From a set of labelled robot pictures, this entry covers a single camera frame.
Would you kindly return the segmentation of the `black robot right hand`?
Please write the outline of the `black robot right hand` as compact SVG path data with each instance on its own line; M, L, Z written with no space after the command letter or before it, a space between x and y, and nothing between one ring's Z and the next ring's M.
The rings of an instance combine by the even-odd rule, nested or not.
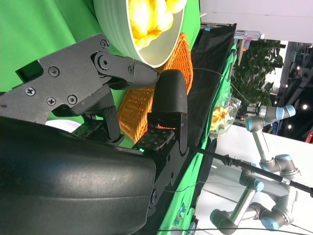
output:
M174 184L189 152L183 74L109 44L97 34L37 59L1 93L1 234L130 235ZM148 130L121 147L112 90L151 85Z

